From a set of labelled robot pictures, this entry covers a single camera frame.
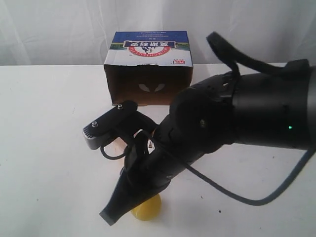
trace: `white tabletop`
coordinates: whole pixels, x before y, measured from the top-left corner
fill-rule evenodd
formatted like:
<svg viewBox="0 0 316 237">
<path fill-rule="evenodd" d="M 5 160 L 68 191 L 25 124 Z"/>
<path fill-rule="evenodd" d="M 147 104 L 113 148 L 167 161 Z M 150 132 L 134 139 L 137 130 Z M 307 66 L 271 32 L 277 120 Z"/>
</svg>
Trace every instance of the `white tabletop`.
<svg viewBox="0 0 316 237">
<path fill-rule="evenodd" d="M 228 71 L 195 65 L 194 82 Z M 242 68 L 242 73 L 251 70 Z M 276 201 L 248 206 L 188 171 L 161 193 L 152 222 L 130 213 L 116 224 L 99 216 L 122 161 L 91 151 L 82 128 L 111 108 L 103 66 L 0 67 L 1 237 L 297 237 L 316 235 L 316 160 Z M 166 106 L 139 111 L 160 122 Z M 303 151 L 224 146 L 194 167 L 248 198 L 262 198 L 288 175 Z"/>
</svg>

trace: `white backdrop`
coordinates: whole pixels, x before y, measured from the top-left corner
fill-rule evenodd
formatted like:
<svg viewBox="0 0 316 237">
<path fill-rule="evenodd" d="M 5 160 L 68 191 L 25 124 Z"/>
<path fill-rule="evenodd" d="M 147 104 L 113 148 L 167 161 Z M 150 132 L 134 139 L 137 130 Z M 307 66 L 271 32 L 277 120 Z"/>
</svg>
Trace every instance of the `white backdrop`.
<svg viewBox="0 0 316 237">
<path fill-rule="evenodd" d="M 316 64 L 315 0 L 0 0 L 0 65 L 102 64 L 115 31 L 187 30 L 194 63 L 217 31 L 266 62 Z"/>
</svg>

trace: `black strap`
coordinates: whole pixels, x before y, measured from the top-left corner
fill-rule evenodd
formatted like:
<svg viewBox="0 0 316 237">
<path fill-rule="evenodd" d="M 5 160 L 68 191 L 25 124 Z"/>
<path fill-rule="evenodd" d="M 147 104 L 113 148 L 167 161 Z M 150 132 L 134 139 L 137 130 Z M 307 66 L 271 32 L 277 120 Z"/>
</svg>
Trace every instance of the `black strap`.
<svg viewBox="0 0 316 237">
<path fill-rule="evenodd" d="M 237 63 L 268 75 L 280 74 L 283 69 L 283 67 L 272 66 L 243 54 L 217 32 L 211 33 L 206 39 L 217 58 L 230 67 L 236 76 L 240 76 Z"/>
</svg>

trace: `yellow ball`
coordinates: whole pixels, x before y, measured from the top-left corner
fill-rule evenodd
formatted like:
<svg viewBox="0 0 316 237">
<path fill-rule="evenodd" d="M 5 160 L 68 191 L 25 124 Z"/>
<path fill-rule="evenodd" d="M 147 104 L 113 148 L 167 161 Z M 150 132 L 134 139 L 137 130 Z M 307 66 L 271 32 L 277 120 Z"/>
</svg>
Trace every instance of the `yellow ball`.
<svg viewBox="0 0 316 237">
<path fill-rule="evenodd" d="M 143 202 L 139 206 L 135 207 L 131 210 L 131 213 L 141 221 L 150 221 L 156 218 L 161 209 L 161 198 L 160 195 L 157 194 L 156 196 L 148 199 L 147 201 Z"/>
</svg>

